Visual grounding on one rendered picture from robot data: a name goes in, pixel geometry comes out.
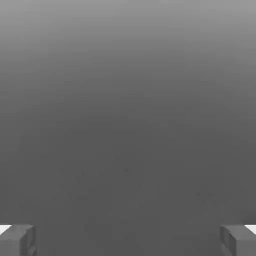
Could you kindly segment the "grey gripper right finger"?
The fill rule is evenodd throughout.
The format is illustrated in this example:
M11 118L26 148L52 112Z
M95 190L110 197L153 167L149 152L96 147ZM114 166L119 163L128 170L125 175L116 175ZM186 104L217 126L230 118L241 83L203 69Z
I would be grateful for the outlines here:
M222 256L256 256L256 224L221 225Z

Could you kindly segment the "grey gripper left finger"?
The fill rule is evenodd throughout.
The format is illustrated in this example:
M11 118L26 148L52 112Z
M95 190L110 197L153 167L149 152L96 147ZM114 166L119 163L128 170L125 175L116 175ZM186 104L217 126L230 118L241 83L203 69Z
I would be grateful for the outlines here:
M0 256L38 256L36 226L0 224Z

